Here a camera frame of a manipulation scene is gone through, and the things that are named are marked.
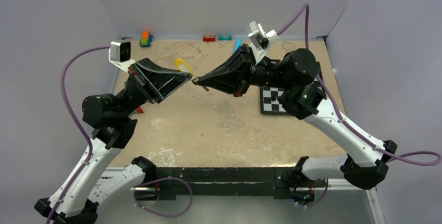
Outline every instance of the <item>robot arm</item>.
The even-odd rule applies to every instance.
[[[63,185],[34,206],[44,217],[51,215],[54,223],[94,223],[97,212],[112,198],[155,179],[152,178],[155,165],[144,157],[137,157],[119,176],[97,185],[133,135],[137,120],[130,119],[129,115],[147,102],[162,102],[191,79],[188,72],[162,68],[148,58],[131,59],[130,47],[130,42],[112,42],[109,49],[109,61],[129,73],[125,87],[116,95],[91,95],[83,101],[83,121],[94,128],[89,160],[86,161],[90,155],[87,148]]]
[[[195,78],[193,83],[234,97],[245,94],[251,85],[284,89],[278,100],[286,112],[318,128],[347,152],[345,156],[331,158],[302,157],[297,166],[307,179],[345,178],[362,189],[371,189],[381,182],[388,171],[385,162],[389,157],[373,149],[339,120],[331,100],[326,98],[320,86],[313,83],[321,70],[313,53],[299,48],[288,52],[279,63],[272,63],[263,53],[278,36],[265,34],[260,24],[254,32],[249,34],[251,46],[243,44],[223,64]],[[379,148],[391,153],[396,151],[394,142],[374,138],[344,114],[342,116]]]

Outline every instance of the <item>teal object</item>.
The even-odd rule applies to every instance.
[[[227,37],[223,37],[223,36],[218,36],[218,40],[219,41],[232,41],[232,36],[227,36]]]
[[[239,48],[240,45],[241,45],[241,38],[238,38],[238,39],[236,39],[234,52]]]

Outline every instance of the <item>checkerboard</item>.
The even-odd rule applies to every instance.
[[[313,83],[321,88],[321,84],[317,79],[315,79]],[[283,92],[284,90],[278,88],[260,88],[260,110],[263,115],[289,115],[277,99]]]

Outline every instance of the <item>orange toy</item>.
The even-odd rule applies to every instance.
[[[144,31],[143,34],[141,34],[141,39],[149,39],[149,31]]]

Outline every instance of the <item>cable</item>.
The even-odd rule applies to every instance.
[[[84,167],[89,162],[89,160],[90,160],[90,158],[92,156],[92,142],[91,142],[91,139],[89,138],[89,136],[86,133],[86,131],[84,130],[83,126],[80,124],[80,122],[78,121],[77,117],[75,116],[75,113],[73,112],[72,107],[70,106],[69,99],[68,99],[68,96],[66,94],[66,88],[65,88],[66,72],[67,72],[69,66],[73,63],[73,61],[77,60],[79,57],[81,57],[81,56],[83,56],[83,55],[85,55],[85,54],[87,54],[89,52],[98,51],[98,50],[101,50],[101,49],[109,49],[109,48],[110,48],[110,46],[103,46],[103,47],[96,47],[96,48],[91,48],[91,49],[88,49],[86,51],[83,51],[83,52],[79,53],[78,55],[76,55],[75,57],[73,57],[65,65],[65,67],[63,68],[62,75],[60,77],[60,90],[62,91],[63,102],[65,103],[66,108],[68,109],[69,114],[72,117],[72,120],[75,122],[75,125],[77,125],[77,127],[80,130],[81,134],[86,139],[86,141],[88,143],[88,147],[89,147],[89,152],[88,152],[88,155],[87,155],[86,159],[84,160],[84,163],[81,164],[81,166],[77,169],[77,171],[75,171],[75,173],[73,174],[71,179],[68,181],[68,183],[66,183],[66,186],[64,187],[62,193],[58,197],[58,201],[54,204],[54,207],[52,207],[52,210],[51,210],[51,212],[49,213],[49,215],[48,215],[48,217],[46,219],[46,224],[49,224],[51,222],[52,217],[56,213],[57,208],[59,207],[60,203],[63,201],[67,191],[69,190],[69,188],[71,187],[71,185],[75,181],[75,179],[78,177],[78,175],[82,172],[82,170],[84,169]]]
[[[318,198],[318,200],[314,201],[312,204],[303,205],[303,206],[307,208],[307,207],[313,207],[314,205],[318,204],[324,198],[325,194],[327,193],[327,189],[328,189],[328,178],[325,178],[325,189],[322,195]]]
[[[301,15],[301,13],[305,10],[305,26],[304,26],[304,37],[305,37],[305,48],[309,48],[309,42],[308,39],[308,31],[309,31],[309,10],[310,6],[308,3],[305,3],[301,6],[301,8],[296,12],[296,14],[290,18],[290,20],[280,29],[276,32],[277,35],[281,35],[284,33],[285,30],[287,30],[295,21],[296,19]]]
[[[152,183],[158,183],[158,182],[160,182],[160,181],[166,181],[166,180],[175,180],[175,181],[179,181],[179,182],[183,183],[183,184],[187,187],[187,189],[189,190],[189,193],[190,193],[189,204],[187,205],[187,207],[186,207],[183,211],[181,211],[181,212],[179,212],[179,213],[177,213],[177,214],[163,214],[163,213],[160,213],[160,212],[154,211],[154,210],[152,210],[152,209],[146,208],[146,207],[144,207],[143,205],[141,205],[141,204],[137,201],[137,198],[136,198],[135,194],[134,194],[134,196],[133,196],[133,198],[135,199],[135,205],[134,205],[134,206],[137,206],[137,207],[139,207],[139,208],[141,208],[141,209],[143,209],[143,210],[146,210],[146,211],[148,211],[148,212],[150,212],[150,213],[153,213],[153,214],[155,214],[155,215],[162,216],[162,217],[178,217],[178,216],[180,216],[180,215],[183,215],[185,212],[187,212],[187,210],[189,210],[190,206],[192,205],[193,193],[192,193],[192,189],[190,188],[190,186],[189,186],[185,181],[183,181],[182,179],[175,178],[175,177],[167,177],[167,178],[161,178],[161,179],[157,179],[157,180],[154,180],[154,181],[146,182],[146,183],[143,183],[143,184],[141,184],[141,185],[139,185],[139,186],[147,186],[147,185],[152,184]]]
[[[289,20],[289,22],[286,23],[280,30],[277,31],[277,34],[280,35],[280,34],[284,33],[284,31],[287,30],[293,24],[293,22],[301,15],[301,13],[305,10],[305,26],[304,26],[304,28],[305,28],[305,36],[304,36],[305,37],[305,48],[309,49],[309,36],[308,36],[309,9],[310,9],[310,6],[308,3],[303,4],[302,7],[298,10],[298,12],[296,12],[296,14]],[[433,151],[415,151],[415,152],[405,153],[402,155],[395,155],[391,152],[381,149],[379,146],[376,146],[374,143],[372,143],[369,139],[367,139],[364,135],[362,135],[359,131],[354,129],[348,122],[346,122],[343,119],[342,114],[339,111],[338,105],[337,105],[335,99],[333,98],[330,90],[328,90],[328,88],[325,86],[324,81],[321,79],[321,77],[319,75],[317,75],[316,78],[319,81],[319,83],[321,84],[321,86],[324,89],[327,96],[330,98],[330,101],[331,101],[331,104],[333,105],[333,109],[335,110],[336,116],[342,122],[342,124],[344,124],[344,126],[346,126],[346,128],[348,130],[350,130],[353,134],[355,134],[357,137],[359,137],[362,141],[367,143],[374,150],[377,150],[387,156],[390,156],[392,159],[389,160],[389,162],[394,161],[394,160],[400,160],[405,163],[418,165],[418,166],[435,166],[435,165],[440,164],[440,162],[442,160],[441,155],[439,153],[436,153]],[[422,161],[415,161],[415,160],[409,160],[409,159],[404,158],[404,157],[413,156],[413,155],[433,155],[433,156],[436,156],[437,159],[434,161],[430,161],[430,162],[422,162]],[[326,188],[324,190],[324,193],[321,195],[321,197],[316,202],[314,202],[313,204],[310,204],[309,206],[314,206],[320,200],[322,200],[325,193],[327,192],[327,187],[328,187],[328,179],[327,179]]]

